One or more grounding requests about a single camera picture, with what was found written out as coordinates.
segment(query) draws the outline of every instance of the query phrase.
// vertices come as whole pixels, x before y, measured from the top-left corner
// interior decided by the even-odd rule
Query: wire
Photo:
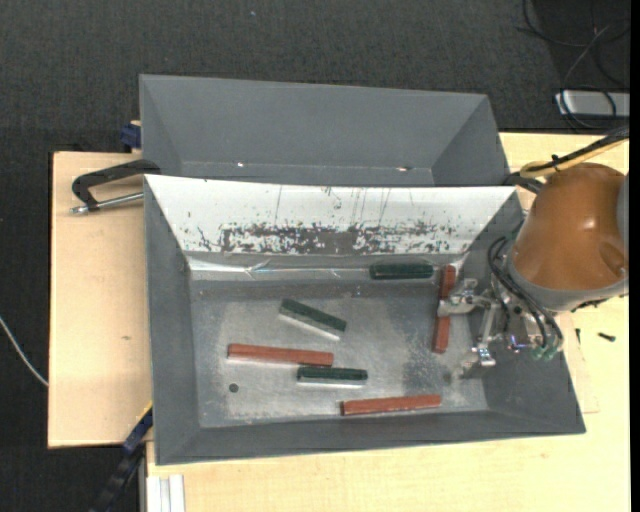
[[[18,355],[20,356],[20,359],[22,359],[22,361],[24,362],[24,364],[27,366],[27,368],[29,369],[29,371],[33,374],[33,376],[38,379],[44,386],[49,387],[49,383],[47,382],[47,379],[45,379],[40,372],[38,372],[38,370],[35,369],[35,367],[31,364],[31,361],[29,361],[29,358],[27,357],[27,355],[24,353],[24,351],[22,350],[22,347],[18,344],[18,341],[16,340],[15,336],[13,335],[13,333],[11,332],[11,330],[9,329],[9,326],[5,323],[4,319],[2,318],[2,316],[0,316],[0,324],[2,325],[2,328],[4,329],[4,332],[7,333],[7,336],[9,337],[9,341],[11,342],[11,344],[13,345],[13,348],[16,349],[16,352],[18,353]]]
[[[499,251],[493,252],[496,245],[501,242],[506,242],[507,238],[501,236],[500,238],[493,241],[493,243],[489,246],[489,250],[487,253],[489,259],[489,267],[493,274],[498,278],[498,280],[507,288],[511,293],[516,295],[518,298],[522,299],[526,304],[531,313],[533,314],[536,323],[538,324],[538,328],[543,335],[544,343],[546,344],[546,329],[542,320],[538,317],[538,314],[542,315],[546,322],[552,327],[555,331],[558,340],[562,342],[564,340],[564,335],[562,334],[562,330],[558,326],[553,315],[544,307],[542,307],[538,301],[536,301],[528,292],[526,292],[521,286],[519,286],[513,279],[511,279],[505,272],[502,271],[496,264],[495,259],[498,257]]]
[[[605,68],[605,66],[602,63],[602,57],[601,57],[601,48],[602,45],[605,44],[609,44],[609,43],[613,43],[615,41],[618,41],[619,39],[621,39],[622,37],[624,37],[625,35],[627,35],[628,33],[630,33],[631,31],[631,23],[628,17],[623,17],[623,18],[616,18],[614,20],[612,20],[611,22],[609,22],[609,24],[603,28],[602,30],[598,30],[598,26],[596,23],[596,13],[595,13],[595,2],[594,0],[590,0],[589,2],[589,18],[590,18],[590,25],[591,25],[591,31],[593,33],[593,37],[586,43],[580,43],[580,42],[573,42],[573,41],[563,41],[563,40],[559,40],[556,39],[554,37],[551,37],[549,35],[547,35],[546,33],[542,32],[540,29],[538,29],[533,22],[531,21],[531,17],[529,15],[529,7],[528,7],[528,2],[530,0],[522,0],[522,15],[524,18],[524,21],[527,25],[527,28],[518,28],[518,30],[521,31],[525,31],[525,32],[529,32],[530,34],[535,35],[536,37],[551,43],[551,44],[555,44],[558,46],[563,46],[563,47],[567,47],[567,48],[582,48],[583,51],[581,52],[581,54],[578,56],[578,58],[574,61],[574,63],[571,65],[571,67],[569,68],[569,71],[567,72],[567,74],[564,77],[564,80],[562,82],[562,87],[560,88],[560,95],[559,95],[559,99],[558,99],[558,103],[560,104],[559,106],[562,107],[562,109],[564,110],[563,112],[563,118],[566,121],[566,123],[571,127],[572,130],[574,130],[575,132],[579,132],[581,129],[584,130],[605,130],[607,127],[611,126],[611,119],[604,119],[601,120],[600,123],[595,124],[592,122],[586,122],[583,119],[578,118],[573,112],[571,112],[571,110],[568,108],[567,106],[567,102],[565,100],[565,91],[567,90],[567,84],[569,82],[569,77],[573,74],[573,72],[575,71],[576,67],[586,58],[587,55],[591,55],[592,60],[596,66],[596,68],[598,69],[598,71],[600,71],[600,73],[606,77],[609,81],[611,81],[611,83],[615,84],[616,87],[618,87],[621,90],[628,90],[628,87],[625,87],[625,84],[622,80],[614,77],[613,75],[611,75],[611,73],[609,73],[607,71],[607,69]],[[624,28],[619,31],[618,33],[611,35],[611,37],[609,38],[604,38],[603,34],[607,31],[609,31],[611,25],[613,23],[617,23],[617,22],[629,22],[626,26],[624,26]],[[615,106],[615,102],[613,100],[613,98],[611,97],[611,95],[603,88],[601,87],[594,87],[594,86],[590,86],[590,85],[583,85],[580,87],[571,87],[571,89],[585,89],[585,90],[591,90],[591,91],[597,91],[599,93],[601,93],[606,100],[609,102],[609,104],[611,105],[611,110],[612,110],[612,114],[611,116],[608,117],[613,117],[613,119],[615,120],[617,118],[617,112],[616,112],[616,106]]]
[[[519,171],[522,178],[540,178],[550,174],[564,171],[570,167],[574,167],[581,162],[589,160],[600,153],[610,150],[611,148],[622,144],[629,138],[629,126],[622,126],[611,130],[602,139],[592,142],[573,153],[569,153],[562,157],[554,157],[549,162],[530,162],[523,166]]]

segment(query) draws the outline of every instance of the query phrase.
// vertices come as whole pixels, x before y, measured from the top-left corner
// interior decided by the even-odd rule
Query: metal bracket
[[[94,212],[108,206],[116,206],[118,204],[141,199],[143,197],[142,192],[99,202],[89,191],[92,187],[129,178],[136,174],[161,174],[161,172],[160,168],[149,160],[135,160],[126,164],[116,165],[115,167],[109,167],[107,169],[101,169],[99,171],[78,176],[73,182],[73,185],[71,185],[71,190],[76,197],[84,203],[84,206],[71,208],[71,213]]]

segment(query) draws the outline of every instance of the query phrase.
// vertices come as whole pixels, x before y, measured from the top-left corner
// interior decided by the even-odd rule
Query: wooden board
[[[72,215],[81,174],[136,155],[57,153],[51,213],[50,447],[121,443],[151,398],[142,202]],[[141,179],[96,189],[139,191]]]
[[[516,170],[595,137],[503,134]],[[624,144],[595,161],[626,171]],[[121,442],[151,396],[140,205],[72,217],[73,178],[135,155],[58,153],[54,160],[49,445]],[[101,198],[139,190],[114,184]],[[163,466],[185,477],[187,511],[628,510],[628,300],[573,315],[567,357],[588,432],[400,450]],[[610,343],[597,336],[617,336]]]

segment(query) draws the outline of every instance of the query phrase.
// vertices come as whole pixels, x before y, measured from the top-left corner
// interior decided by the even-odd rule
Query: black object
[[[320,366],[301,366],[298,368],[297,379],[300,382],[315,382],[325,384],[364,383],[369,376],[367,370],[355,368],[329,368]]]
[[[600,336],[601,338],[604,338],[605,340],[608,340],[610,342],[614,342],[616,341],[616,337],[615,336],[611,336],[611,334],[605,334],[603,332],[599,332],[598,336]]]
[[[80,201],[87,205],[89,211],[95,211],[99,207],[97,206],[98,201],[89,191],[91,187],[135,176],[136,174],[160,174],[160,168],[149,160],[135,160],[123,165],[116,165],[115,167],[78,176],[73,185],[71,185],[71,190]]]
[[[347,328],[344,320],[291,299],[282,301],[280,314],[334,335]]]
[[[144,454],[142,438],[152,425],[153,409],[150,407],[122,445],[124,456],[89,508],[89,512],[110,512],[112,510],[113,505],[127,489],[140,466]]]
[[[374,263],[369,267],[371,279],[428,279],[433,265],[428,263]]]
[[[120,130],[120,142],[130,148],[142,147],[142,129],[133,123],[123,126]]]

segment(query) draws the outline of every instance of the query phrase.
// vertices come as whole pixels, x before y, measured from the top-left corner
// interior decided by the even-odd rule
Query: gray carpet
[[[630,3],[593,2],[607,35],[624,28]],[[545,32],[584,43],[590,6],[537,0],[530,12]],[[0,314],[46,373],[48,151],[124,150],[139,73],[485,93],[501,130],[566,132],[551,97],[582,50],[524,26],[514,0],[3,0]],[[566,85],[628,87],[629,41],[601,45],[609,77],[586,58]],[[4,511],[85,510],[117,464],[115,448],[47,451],[46,404],[0,335]],[[117,510],[135,507],[133,490]]]

